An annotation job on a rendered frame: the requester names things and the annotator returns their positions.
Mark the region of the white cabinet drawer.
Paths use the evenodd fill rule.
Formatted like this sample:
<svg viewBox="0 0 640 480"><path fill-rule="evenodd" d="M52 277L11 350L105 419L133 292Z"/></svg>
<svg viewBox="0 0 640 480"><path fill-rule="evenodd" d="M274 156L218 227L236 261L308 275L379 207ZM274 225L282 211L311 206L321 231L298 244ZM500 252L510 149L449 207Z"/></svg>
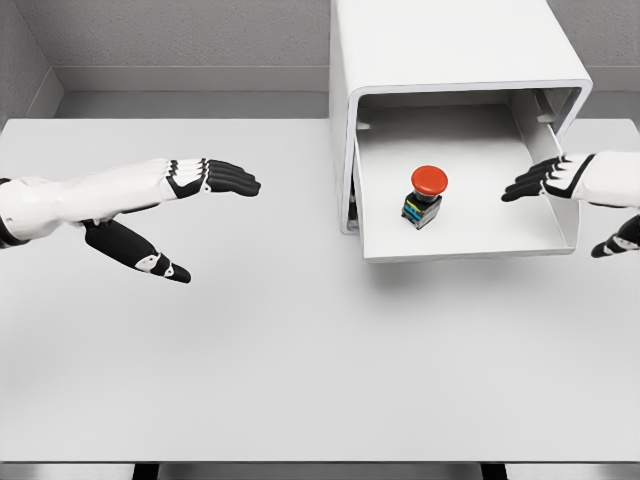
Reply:
<svg viewBox="0 0 640 480"><path fill-rule="evenodd" d="M569 254L579 207L546 196L505 203L515 178L560 155L553 130L507 105L370 108L356 131L354 185L367 262ZM440 209L422 229L401 215L412 173L448 177Z"/></svg>

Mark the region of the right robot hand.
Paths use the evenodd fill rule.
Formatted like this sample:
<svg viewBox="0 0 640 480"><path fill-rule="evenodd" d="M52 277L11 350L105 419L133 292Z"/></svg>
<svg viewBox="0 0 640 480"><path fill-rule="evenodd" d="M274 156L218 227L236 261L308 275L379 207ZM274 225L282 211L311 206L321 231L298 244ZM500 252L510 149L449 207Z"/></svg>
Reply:
<svg viewBox="0 0 640 480"><path fill-rule="evenodd" d="M501 200L552 196L608 208L635 208L627 220L591 251L594 258L640 250L640 152L603 151L546 159L516 177Z"/></svg>

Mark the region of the red button load switch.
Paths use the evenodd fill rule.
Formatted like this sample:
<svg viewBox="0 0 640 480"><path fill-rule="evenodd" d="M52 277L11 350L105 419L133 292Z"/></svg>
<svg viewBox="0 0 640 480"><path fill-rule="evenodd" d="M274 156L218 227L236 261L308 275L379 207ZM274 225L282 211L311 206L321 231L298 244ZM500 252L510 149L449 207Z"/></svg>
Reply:
<svg viewBox="0 0 640 480"><path fill-rule="evenodd" d="M423 165L415 169L411 175L413 191L405 197L401 216L417 230L422 229L437 216L448 183L439 167Z"/></svg>

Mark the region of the white tabletop storage cabinet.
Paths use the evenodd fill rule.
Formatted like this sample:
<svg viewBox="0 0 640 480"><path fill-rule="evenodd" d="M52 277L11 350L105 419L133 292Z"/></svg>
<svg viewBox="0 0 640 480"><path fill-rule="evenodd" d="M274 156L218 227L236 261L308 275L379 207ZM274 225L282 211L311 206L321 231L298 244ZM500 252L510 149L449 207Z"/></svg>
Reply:
<svg viewBox="0 0 640 480"><path fill-rule="evenodd" d="M565 89L562 138L593 81L547 0L331 0L329 123L339 225L349 218L358 104L366 95Z"/></svg>

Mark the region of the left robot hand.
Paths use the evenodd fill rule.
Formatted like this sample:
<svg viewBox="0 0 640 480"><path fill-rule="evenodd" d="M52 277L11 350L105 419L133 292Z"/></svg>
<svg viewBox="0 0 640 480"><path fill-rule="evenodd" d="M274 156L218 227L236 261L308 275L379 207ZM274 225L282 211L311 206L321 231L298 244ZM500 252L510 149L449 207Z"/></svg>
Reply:
<svg viewBox="0 0 640 480"><path fill-rule="evenodd" d="M66 181L55 196L57 217L85 228L85 242L143 273L187 284L191 275L147 239L115 220L199 193L258 195L261 184L243 168L215 159L154 159Z"/></svg>

